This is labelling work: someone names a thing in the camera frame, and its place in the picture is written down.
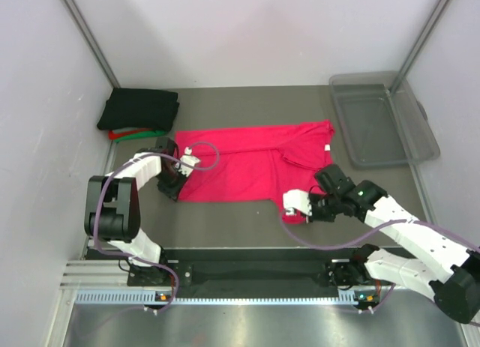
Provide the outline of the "pink t shirt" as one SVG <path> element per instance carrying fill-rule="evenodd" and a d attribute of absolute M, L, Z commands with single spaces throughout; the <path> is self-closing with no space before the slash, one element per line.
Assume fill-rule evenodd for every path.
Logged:
<path fill-rule="evenodd" d="M 330 121 L 265 127 L 186 130 L 175 134 L 181 150 L 200 159 L 182 188 L 183 202 L 270 200 L 283 210 L 289 190 L 308 191 L 314 175 L 332 163 Z"/>

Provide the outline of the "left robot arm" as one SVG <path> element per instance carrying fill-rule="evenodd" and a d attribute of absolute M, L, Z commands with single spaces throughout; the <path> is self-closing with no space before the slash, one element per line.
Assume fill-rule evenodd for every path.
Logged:
<path fill-rule="evenodd" d="M 188 179 L 187 169 L 178 160 L 188 158 L 179 154 L 171 138 L 160 137 L 155 147 L 140 149 L 117 171 L 88 180 L 85 233 L 119 250 L 129 266 L 131 286 L 176 284 L 163 247 L 141 228 L 139 191 L 155 179 L 159 191 L 176 201 Z"/>

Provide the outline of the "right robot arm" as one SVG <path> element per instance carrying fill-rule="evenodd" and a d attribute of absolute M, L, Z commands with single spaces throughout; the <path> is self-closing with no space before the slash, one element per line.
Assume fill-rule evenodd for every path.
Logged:
<path fill-rule="evenodd" d="M 479 313 L 479 247 L 420 221 L 375 183 L 355 184 L 335 164 L 314 177 L 324 192 L 308 196 L 314 220 L 332 222 L 339 214 L 354 217 L 411 254 L 408 259 L 365 244 L 346 266 L 333 269 L 335 279 L 403 286 L 433 301 L 450 319 L 473 321 Z"/>

